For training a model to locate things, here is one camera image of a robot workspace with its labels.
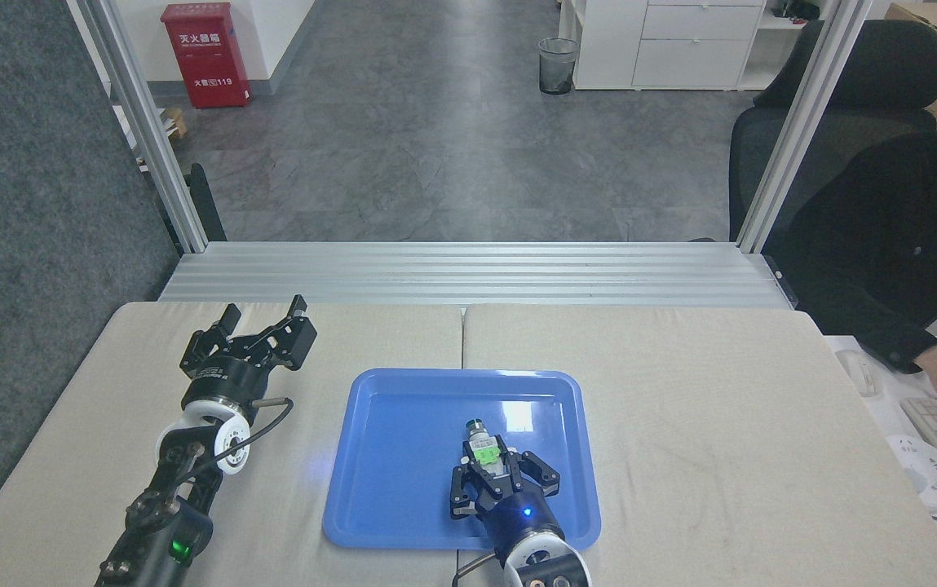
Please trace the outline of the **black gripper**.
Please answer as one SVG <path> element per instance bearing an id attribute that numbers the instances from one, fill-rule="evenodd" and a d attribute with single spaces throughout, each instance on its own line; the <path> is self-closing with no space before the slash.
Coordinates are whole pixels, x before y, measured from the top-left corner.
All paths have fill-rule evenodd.
<path id="1" fill-rule="evenodd" d="M 551 532 L 560 540 L 565 534 L 546 504 L 560 490 L 561 476 L 533 451 L 518 451 L 501 439 L 501 459 L 513 489 L 492 497 L 492 475 L 472 449 L 462 442 L 463 457 L 452 470 L 449 490 L 449 516 L 454 520 L 478 516 L 484 525 L 499 564 L 510 552 L 536 532 Z M 531 482 L 524 482 L 527 475 Z"/>
<path id="2" fill-rule="evenodd" d="M 316 340 L 316 327 L 305 316 L 307 301 L 295 296 L 286 316 L 262 332 L 233 339 L 234 356 L 214 354 L 228 348 L 240 309 L 229 303 L 217 322 L 207 330 L 193 332 L 180 360 L 191 378 L 181 401 L 182 408 L 193 401 L 225 401 L 240 410 L 255 410 L 251 404 L 264 397 L 270 368 L 289 371 L 302 368 Z"/>

